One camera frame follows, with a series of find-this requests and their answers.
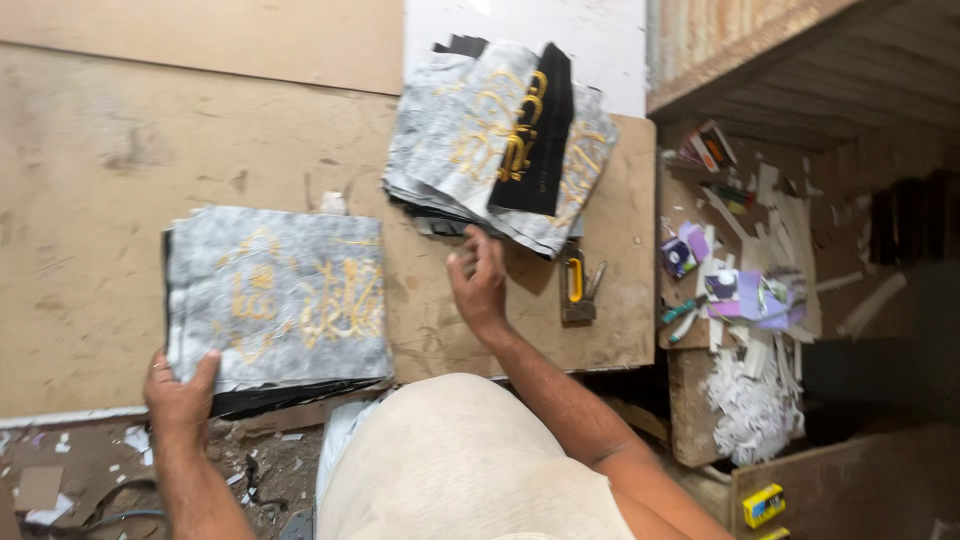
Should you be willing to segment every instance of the man's right arm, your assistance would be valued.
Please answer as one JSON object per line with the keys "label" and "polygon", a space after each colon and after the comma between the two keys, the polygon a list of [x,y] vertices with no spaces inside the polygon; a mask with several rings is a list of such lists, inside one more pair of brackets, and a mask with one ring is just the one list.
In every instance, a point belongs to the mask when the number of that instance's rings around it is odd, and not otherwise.
{"label": "man's right arm", "polygon": [[[731,538],[661,469],[650,448],[596,395],[554,366],[507,322],[500,243],[468,227],[470,255],[447,259],[457,307],[500,361],[524,403],[570,457],[611,481],[637,538]],[[475,264],[475,271],[467,269]]]}

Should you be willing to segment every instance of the man's right hand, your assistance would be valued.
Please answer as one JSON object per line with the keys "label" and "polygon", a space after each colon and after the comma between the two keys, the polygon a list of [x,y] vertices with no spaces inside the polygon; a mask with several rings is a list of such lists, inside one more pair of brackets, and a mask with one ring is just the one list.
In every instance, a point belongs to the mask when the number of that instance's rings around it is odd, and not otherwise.
{"label": "man's right hand", "polygon": [[464,248],[470,253],[462,257],[451,253],[446,258],[446,270],[460,314],[473,333],[486,341],[510,329],[503,246],[479,227],[469,225]]}

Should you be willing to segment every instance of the white board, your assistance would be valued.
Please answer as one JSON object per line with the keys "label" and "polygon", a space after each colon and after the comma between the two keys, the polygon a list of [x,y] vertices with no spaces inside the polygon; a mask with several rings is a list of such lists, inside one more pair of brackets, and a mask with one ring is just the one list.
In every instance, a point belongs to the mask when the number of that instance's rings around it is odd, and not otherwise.
{"label": "white board", "polygon": [[406,0],[403,73],[451,34],[508,39],[539,53],[553,41],[574,81],[605,94],[607,112],[646,117],[646,0]]}

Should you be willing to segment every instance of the floor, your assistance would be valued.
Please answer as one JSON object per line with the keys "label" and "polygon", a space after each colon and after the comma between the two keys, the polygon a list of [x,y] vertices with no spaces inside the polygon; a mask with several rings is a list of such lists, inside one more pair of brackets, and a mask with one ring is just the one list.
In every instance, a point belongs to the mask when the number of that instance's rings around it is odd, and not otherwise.
{"label": "floor", "polygon": [[[0,482],[6,482],[14,490],[22,489],[20,477],[25,468],[63,467],[60,492],[74,506],[57,520],[57,525],[80,525],[104,495],[119,483],[132,479],[156,479],[155,468],[144,465],[143,457],[124,444],[127,427],[113,425],[63,431],[9,431],[12,440],[0,454],[0,473],[4,475]],[[290,431],[287,434],[302,433],[302,438],[286,441],[273,433],[255,438],[241,433],[234,436],[232,428],[231,422],[210,421],[207,456],[223,474],[224,482],[238,473],[246,473],[248,455],[256,461],[258,499],[262,502],[284,500],[286,508],[280,509],[278,504],[273,503],[243,503],[249,488],[246,478],[236,481],[230,489],[235,499],[243,505],[257,538],[276,540],[295,512],[312,505],[317,463],[323,443],[323,426]],[[64,434],[68,437],[66,446],[69,451],[61,454],[57,452],[57,446]],[[136,509],[162,509],[158,493],[151,490],[125,490],[107,506],[104,515]],[[157,518],[127,518],[98,529],[90,537],[117,540],[122,534],[126,534],[126,540],[160,540],[166,537],[166,526]]]}

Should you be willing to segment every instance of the man's left arm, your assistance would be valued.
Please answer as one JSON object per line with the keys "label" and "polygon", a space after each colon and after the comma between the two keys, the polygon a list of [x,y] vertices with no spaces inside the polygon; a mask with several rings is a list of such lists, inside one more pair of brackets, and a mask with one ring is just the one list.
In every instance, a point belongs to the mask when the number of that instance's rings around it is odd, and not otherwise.
{"label": "man's left arm", "polygon": [[223,476],[206,458],[206,422],[219,367],[220,353],[207,353],[193,379],[181,383],[161,350],[143,386],[174,540],[256,540]]}

